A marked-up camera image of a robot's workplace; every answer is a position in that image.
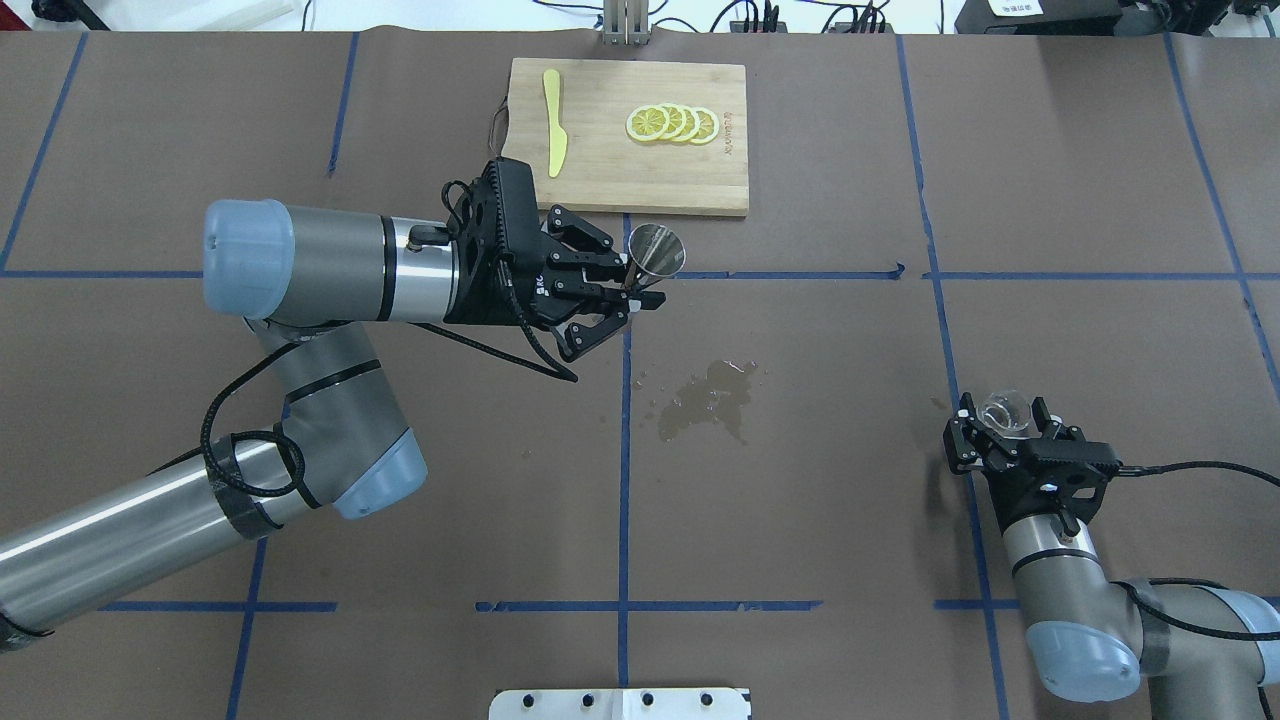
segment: bamboo cutting board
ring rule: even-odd
[[[548,176],[543,70],[561,73],[568,151]],[[626,119],[640,105],[701,105],[721,118],[707,145],[636,142]],[[742,65],[516,58],[502,154],[534,168],[538,205],[604,213],[744,217],[748,210],[746,69]]]

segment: blue joint cap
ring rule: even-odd
[[[293,274],[293,219],[275,200],[219,200],[205,213],[205,302],[219,313],[268,318]]]
[[[1199,587],[1225,602],[1248,632],[1280,632],[1280,612],[1276,612],[1276,609],[1271,607],[1271,603],[1261,597],[1240,591]],[[1263,641],[1257,644],[1258,652],[1262,653],[1262,680],[1258,684],[1271,685],[1280,683],[1280,641]]]
[[[338,512],[357,520],[372,515],[388,505],[404,500],[426,482],[426,460],[417,447],[413,429],[404,430],[387,452],[383,454],[355,482],[342,497],[333,502]]]
[[[1115,635],[1079,623],[1046,620],[1027,644],[1048,692],[1073,702],[1108,702],[1138,691],[1138,656]]]

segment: liquid spill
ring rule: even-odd
[[[755,363],[739,366],[728,360],[717,360],[707,368],[707,377],[692,375],[685,387],[676,391],[671,405],[662,409],[658,418],[658,437],[663,442],[699,423],[721,425],[733,439],[742,439],[742,406],[751,401],[751,374]]]

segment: label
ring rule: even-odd
[[[721,140],[724,142],[724,154],[733,154],[733,113],[724,113],[721,119]]]
[[[1039,0],[987,0],[987,4],[998,18],[1025,18],[1044,14]]]

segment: yellow knife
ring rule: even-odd
[[[548,174],[556,177],[564,167],[564,152],[568,150],[568,133],[559,124],[559,70],[548,68],[543,73],[543,91],[547,92],[547,126],[550,128]]]

